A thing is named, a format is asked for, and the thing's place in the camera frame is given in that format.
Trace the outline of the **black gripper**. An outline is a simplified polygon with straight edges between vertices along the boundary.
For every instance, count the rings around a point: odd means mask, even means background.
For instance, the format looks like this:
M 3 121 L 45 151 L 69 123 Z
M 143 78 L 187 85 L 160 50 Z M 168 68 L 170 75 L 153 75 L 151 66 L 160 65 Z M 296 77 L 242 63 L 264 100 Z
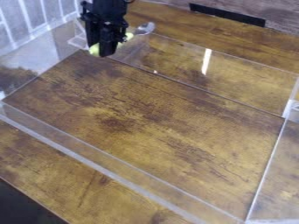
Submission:
M 85 22 L 88 46 L 99 42 L 99 56 L 116 52 L 117 44 L 127 41 L 127 0 L 83 0 L 80 18 Z

